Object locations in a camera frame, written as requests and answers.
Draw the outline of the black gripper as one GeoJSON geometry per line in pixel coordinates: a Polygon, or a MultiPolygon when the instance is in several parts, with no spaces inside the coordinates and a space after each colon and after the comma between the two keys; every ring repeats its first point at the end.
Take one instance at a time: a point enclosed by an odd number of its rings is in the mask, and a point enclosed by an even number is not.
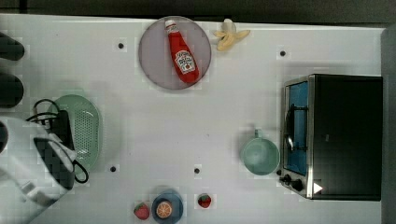
{"type": "Polygon", "coordinates": [[[66,110],[61,110],[50,126],[51,131],[62,141],[63,145],[74,150],[71,124],[66,110]]]}

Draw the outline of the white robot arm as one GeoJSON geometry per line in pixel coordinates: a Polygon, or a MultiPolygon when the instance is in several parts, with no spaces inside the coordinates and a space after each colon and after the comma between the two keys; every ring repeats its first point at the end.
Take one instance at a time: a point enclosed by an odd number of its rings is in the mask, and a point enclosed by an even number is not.
{"type": "Polygon", "coordinates": [[[75,183],[77,152],[40,124],[1,118],[1,224],[28,224],[75,183]]]}

